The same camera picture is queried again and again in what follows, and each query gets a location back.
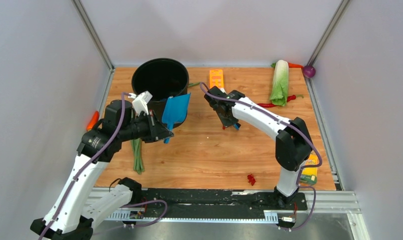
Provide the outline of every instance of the cable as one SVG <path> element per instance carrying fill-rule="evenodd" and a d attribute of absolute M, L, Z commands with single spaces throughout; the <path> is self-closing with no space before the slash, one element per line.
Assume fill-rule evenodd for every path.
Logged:
<path fill-rule="evenodd" d="M 153 204 L 153 203 L 163 203 L 164 204 L 164 210 L 158 218 L 154 219 L 151 222 L 145 223 L 145 224 L 139 224 L 139 225 L 135 224 L 135 225 L 126 225 L 126 226 L 133 227 L 133 228 L 142 228 L 142 227 L 147 227 L 147 226 L 157 223 L 166 214 L 166 211 L 168 210 L 168 204 L 164 200 L 157 199 L 157 200 L 145 201 L 145 202 L 141 202 L 141 203 L 137 203 L 137 204 L 123 205 L 122 208 L 133 208 L 133 207 L 138 207 L 138 206 Z M 112 230 L 116 230 L 116 229 L 121 229 L 121 228 L 124 228 L 124 226 L 123 225 L 115 226 L 115 227 L 109 228 L 105 231 L 94 233 L 93 236 L 100 235 L 100 234 L 103 234 L 103 233 L 106 233 L 106 232 L 109 232 Z"/>
<path fill-rule="evenodd" d="M 110 193 L 110 188 L 112 187 L 112 185 L 115 184 L 117 181 L 120 181 L 120 180 L 122 180 L 122 178 L 116 178 L 114 181 L 112 181 L 112 182 L 110 183 L 110 186 L 109 186 L 109 193 Z"/>
<path fill-rule="evenodd" d="M 46 234 L 46 232 L 50 229 L 50 227 L 54 224 L 54 221 L 57 219 L 57 217 L 60 214 L 60 211 L 62 210 L 63 205 L 66 202 L 66 199 L 69 196 L 69 193 L 72 190 L 72 187 L 74 186 L 75 182 L 78 181 L 78 177 L 81 175 L 81 173 L 92 163 L 95 162 L 95 160 L 108 148 L 108 146 L 113 142 L 113 140 L 115 139 L 116 135 L 118 135 L 119 130 L 121 129 L 122 123 L 124 121 L 124 117 L 125 117 L 125 95 L 129 96 L 129 93 L 126 92 L 122 92 L 121 94 L 121 99 L 122 99 L 122 109 L 120 111 L 120 118 L 119 118 L 119 122 L 117 123 L 117 127 L 114 130 L 113 134 L 111 135 L 111 137 L 109 138 L 109 140 L 106 142 L 106 144 L 98 151 L 94 154 L 94 156 L 92 156 L 79 170 L 78 172 L 75 174 L 75 176 L 73 176 L 72 181 L 70 181 L 69 186 L 67 187 L 66 191 L 64 192 L 63 197 L 60 200 L 60 203 L 57 206 L 57 210 L 56 212 L 53 214 L 53 217 L 51 218 L 51 221 L 47 224 L 47 226 L 44 228 L 44 230 L 41 232 L 41 234 L 39 235 L 38 240 L 42 240 L 44 235 Z"/>
<path fill-rule="evenodd" d="M 294 202 L 294 212 L 293 214 L 290 215 L 290 217 L 294 217 L 294 219 L 297 219 L 297 203 Z"/>
<path fill-rule="evenodd" d="M 142 201 L 147 202 L 147 198 L 143 197 Z M 147 213 L 147 204 L 144 206 L 144 213 Z"/>
<path fill-rule="evenodd" d="M 242 104 L 242 105 L 244 105 L 244 106 L 247 106 L 247 107 L 249 107 L 249 108 L 253 108 L 253 109 L 255 109 L 256 111 L 259 111 L 259 112 L 261 112 L 261 113 L 263 113 L 263 114 L 269 116 L 271 119 L 273 119 L 273 120 L 276 121 L 276 122 L 279 121 L 278 118 L 276 118 L 274 115 L 272 115 L 269 111 L 267 111 L 267 110 L 265 110 L 265 109 L 259 108 L 259 107 L 257 107 L 257 106 L 252 106 L 251 104 L 249 104 L 249 103 L 247 103 L 247 102 L 240 101 L 240 100 L 230 99 L 230 98 L 224 98 L 224 97 L 219 97 L 219 96 L 215 96 L 215 95 L 210 94 L 210 93 L 208 92 L 208 89 L 209 89 L 209 88 L 208 88 L 208 86 L 206 85 L 206 83 L 204 83 L 204 82 L 201 82 L 201 83 L 200 83 L 200 89 L 201 89 L 206 95 L 208 95 L 209 97 L 211 97 L 211 98 L 213 98 L 213 99 Z M 290 229 L 290 228 L 287 228 L 288 231 L 295 231 L 295 230 L 301 229 L 301 228 L 302 228 L 304 225 L 306 225 L 306 224 L 308 223 L 308 221 L 311 219 L 312 214 L 314 213 L 315 203 L 316 203 L 316 200 L 317 200 L 317 191 L 315 190 L 315 188 L 314 188 L 313 186 L 300 186 L 299 183 L 300 183 L 300 177 L 301 177 L 301 175 L 302 175 L 302 171 L 303 171 L 303 169 L 305 169 L 305 168 L 317 168 L 317 167 L 320 167 L 320 166 L 322 165 L 322 157 L 321 157 L 321 155 L 319 154 L 317 148 L 316 148 L 316 147 L 314 146 L 314 144 L 312 143 L 312 141 L 310 141 L 309 138 L 308 138 L 302 131 L 300 131 L 297 127 L 295 127 L 295 126 L 293 126 L 293 125 L 291 125 L 291 124 L 288 124 L 288 123 L 286 123 L 286 122 L 283 122 L 283 121 L 279 121 L 279 123 L 282 124 L 282 125 L 284 125 L 284 126 L 286 126 L 286 127 L 291 128 L 291 129 L 294 130 L 296 133 L 298 133 L 298 134 L 307 142 L 307 144 L 309 144 L 309 146 L 313 149 L 313 151 L 315 152 L 315 154 L 316 154 L 316 156 L 318 157 L 318 160 L 319 160 L 318 164 L 316 164 L 316 165 L 305 165 L 305 166 L 300 167 L 300 171 L 299 171 L 299 173 L 298 173 L 298 175 L 297 175 L 296 186 L 299 187 L 299 188 L 303 188 L 303 189 L 305 189 L 305 188 L 306 188 L 306 189 L 312 189 L 312 190 L 313 190 L 313 201 L 312 201 L 312 207 L 310 208 L 310 212 L 309 212 L 309 215 L 307 216 L 306 220 L 305 220 L 302 224 L 300 224 L 299 226 L 297 226 L 297 227 L 295 227 L 295 228 L 291 228 L 291 229 Z"/>
<path fill-rule="evenodd" d="M 92 126 L 92 130 L 96 130 L 103 122 L 104 118 L 100 118 L 93 126 Z"/>
<path fill-rule="evenodd" d="M 312 218 L 312 214 L 314 213 L 315 203 L 317 202 L 317 190 L 313 186 L 299 186 L 299 188 L 312 189 L 312 191 L 313 191 L 312 207 L 310 208 L 310 211 L 309 211 L 309 214 L 307 215 L 306 220 L 304 220 L 304 222 L 302 224 L 300 224 L 299 226 L 294 227 L 294 228 L 280 227 L 281 229 L 284 229 L 289 232 L 299 230 L 299 229 L 303 228 L 309 222 L 309 220 Z"/>

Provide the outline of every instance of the red chili pepper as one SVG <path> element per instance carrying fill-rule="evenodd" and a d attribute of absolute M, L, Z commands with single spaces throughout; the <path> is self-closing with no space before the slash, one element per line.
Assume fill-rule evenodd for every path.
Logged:
<path fill-rule="evenodd" d="M 248 179 L 248 182 L 249 182 L 252 186 L 255 185 L 256 180 L 255 180 L 255 177 L 253 176 L 253 174 L 247 175 L 247 179 Z"/>
<path fill-rule="evenodd" d="M 290 102 L 291 100 L 296 99 L 296 95 L 291 95 L 287 97 L 287 103 Z M 277 105 L 273 104 L 273 103 L 258 103 L 257 105 L 259 105 L 262 108 L 273 108 L 276 107 Z"/>

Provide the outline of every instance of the black pot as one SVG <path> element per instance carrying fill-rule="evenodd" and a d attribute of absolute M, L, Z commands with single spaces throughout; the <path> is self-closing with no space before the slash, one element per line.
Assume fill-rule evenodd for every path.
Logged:
<path fill-rule="evenodd" d="M 137 68 L 132 76 L 131 84 L 135 94 L 149 91 L 153 95 L 147 106 L 162 122 L 167 99 L 171 96 L 187 94 L 189 74 L 186 67 L 179 61 L 156 58 Z M 181 123 L 174 124 L 173 127 L 176 128 L 179 125 Z"/>

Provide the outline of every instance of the orange item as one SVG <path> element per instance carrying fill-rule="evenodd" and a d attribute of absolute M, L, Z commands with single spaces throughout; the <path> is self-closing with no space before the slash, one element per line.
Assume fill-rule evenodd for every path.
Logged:
<path fill-rule="evenodd" d="M 97 121 L 99 120 L 100 117 L 100 113 L 99 111 L 95 111 L 94 114 L 92 115 L 91 121 L 89 121 L 88 125 L 86 126 L 86 131 L 90 131 L 93 126 L 97 123 Z"/>
<path fill-rule="evenodd" d="M 289 68 L 300 68 L 300 69 L 303 68 L 303 66 L 300 64 L 294 64 L 294 63 L 290 63 L 290 62 L 288 63 L 288 67 Z"/>
<path fill-rule="evenodd" d="M 213 69 L 209 72 L 209 88 L 213 88 L 214 86 L 219 89 L 224 89 L 224 71 L 222 69 Z"/>

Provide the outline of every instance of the yellow package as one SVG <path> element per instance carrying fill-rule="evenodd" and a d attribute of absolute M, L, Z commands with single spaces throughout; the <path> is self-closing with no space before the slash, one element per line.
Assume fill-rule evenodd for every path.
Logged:
<path fill-rule="evenodd" d="M 316 165 L 319 163 L 319 159 L 316 155 L 311 154 L 306 160 L 306 165 Z M 300 182 L 308 185 L 314 185 L 318 180 L 318 168 L 317 167 L 307 167 L 301 172 Z"/>
<path fill-rule="evenodd" d="M 209 71 L 209 88 L 214 86 L 224 89 L 224 71 L 222 69 L 213 69 Z"/>

